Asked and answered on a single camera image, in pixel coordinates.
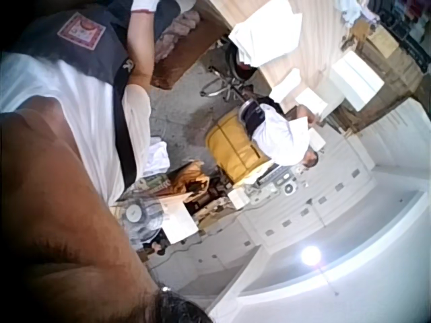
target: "table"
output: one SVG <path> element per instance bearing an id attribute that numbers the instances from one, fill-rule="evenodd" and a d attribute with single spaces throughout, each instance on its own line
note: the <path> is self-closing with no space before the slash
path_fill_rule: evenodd
<path id="1" fill-rule="evenodd" d="M 206 0 L 230 27 L 243 22 L 269 0 Z M 281 103 L 284 112 L 297 103 L 294 98 L 305 88 L 317 88 L 330 66 L 343 56 L 343 36 L 348 35 L 341 12 L 333 0 L 289 0 L 294 13 L 302 13 L 300 44 L 296 50 L 260 67 L 270 87 L 281 82 L 294 68 L 299 68 L 302 83 Z"/>

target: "fan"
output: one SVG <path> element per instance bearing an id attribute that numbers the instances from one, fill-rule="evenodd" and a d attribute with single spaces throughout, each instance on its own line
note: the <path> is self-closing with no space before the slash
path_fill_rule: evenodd
<path id="1" fill-rule="evenodd" d="M 160 232 L 164 211 L 156 197 L 150 195 L 133 197 L 121 203 L 120 224 L 123 226 L 134 249 L 150 242 Z"/>

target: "dark vest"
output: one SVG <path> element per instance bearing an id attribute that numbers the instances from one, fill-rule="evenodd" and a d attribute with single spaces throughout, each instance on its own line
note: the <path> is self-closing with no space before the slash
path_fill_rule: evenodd
<path id="1" fill-rule="evenodd" d="M 132 0 L 104 2 L 106 5 L 94 4 L 84 9 L 38 18 L 27 27 L 10 51 L 50 61 L 63 60 L 83 74 L 113 86 L 115 147 L 126 190 L 137 178 L 135 156 L 122 104 L 124 90 L 133 70 L 133 62 L 126 50 Z M 174 0 L 159 3 L 155 16 L 155 39 L 171 24 L 179 11 Z M 95 46 L 91 41 L 87 42 L 87 38 L 82 42 L 80 37 L 74 37 L 74 34 L 80 36 L 79 31 L 73 30 L 77 19 L 84 28 L 81 31 L 93 30 L 91 32 L 101 34 L 99 39 L 94 37 L 97 39 Z"/>

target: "lamp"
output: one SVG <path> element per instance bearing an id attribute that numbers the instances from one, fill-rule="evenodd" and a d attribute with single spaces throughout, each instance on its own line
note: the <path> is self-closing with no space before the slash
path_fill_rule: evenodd
<path id="1" fill-rule="evenodd" d="M 307 266 L 316 266 L 322 258 L 321 251 L 315 246 L 309 246 L 303 249 L 301 259 Z"/>
<path id="2" fill-rule="evenodd" d="M 301 260 L 304 264 L 307 266 L 315 266 L 318 268 L 318 270 L 321 272 L 323 278 L 326 280 L 329 288 L 332 290 L 335 296 L 338 296 L 339 293 L 334 289 L 334 287 L 331 285 L 331 283 L 328 280 L 328 277 L 326 277 L 325 273 L 323 272 L 322 268 L 319 266 L 319 263 L 322 259 L 322 253 L 316 246 L 309 246 L 303 249 L 301 253 Z"/>

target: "floor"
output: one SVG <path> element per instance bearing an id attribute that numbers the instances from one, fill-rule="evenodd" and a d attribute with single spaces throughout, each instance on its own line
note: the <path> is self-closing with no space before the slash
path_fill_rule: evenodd
<path id="1" fill-rule="evenodd" d="M 202 98 L 199 95 L 201 88 L 215 78 L 207 72 L 210 65 L 226 68 L 222 48 L 207 52 L 172 90 L 153 88 L 150 92 L 151 134 L 167 142 L 171 170 L 192 159 L 202 160 L 204 171 L 213 170 L 216 163 L 205 148 L 205 136 L 216 120 L 240 104 L 232 100 L 225 102 L 222 96 Z M 250 83 L 257 93 L 269 94 L 269 86 L 259 72 L 255 73 Z"/>

